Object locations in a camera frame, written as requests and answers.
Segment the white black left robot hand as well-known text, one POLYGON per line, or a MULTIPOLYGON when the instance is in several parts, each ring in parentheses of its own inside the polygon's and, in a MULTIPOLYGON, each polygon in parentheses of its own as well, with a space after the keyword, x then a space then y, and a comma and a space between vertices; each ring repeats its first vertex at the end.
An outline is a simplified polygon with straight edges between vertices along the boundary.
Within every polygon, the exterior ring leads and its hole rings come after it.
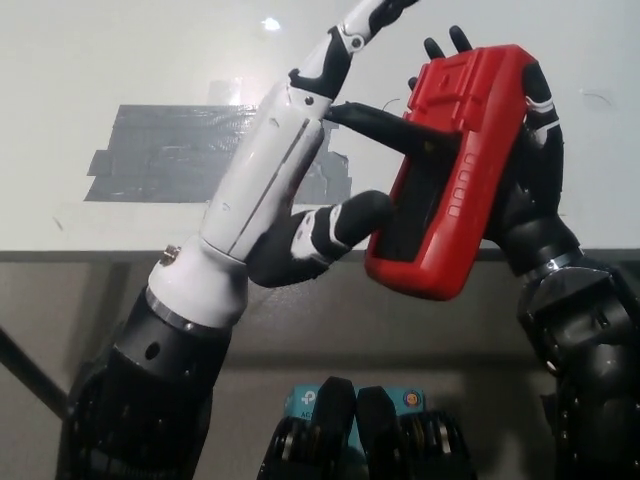
POLYGON ((157 317, 178 328, 229 328, 246 308, 250 282, 313 278, 390 217, 391 200, 379 191, 299 215, 291 208, 353 55, 404 9, 402 1, 359 3, 265 96, 199 231, 149 276, 145 297, 157 317))

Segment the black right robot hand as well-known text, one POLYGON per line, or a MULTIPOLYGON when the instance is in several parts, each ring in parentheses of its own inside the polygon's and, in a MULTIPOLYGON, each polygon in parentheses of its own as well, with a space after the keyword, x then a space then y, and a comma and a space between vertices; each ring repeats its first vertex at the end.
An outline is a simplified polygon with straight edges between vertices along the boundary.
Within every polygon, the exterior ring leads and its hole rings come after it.
POLYGON ((484 238, 516 276, 541 276, 583 256, 558 213, 564 139, 547 79, 537 61, 522 70, 527 110, 497 187, 484 238))

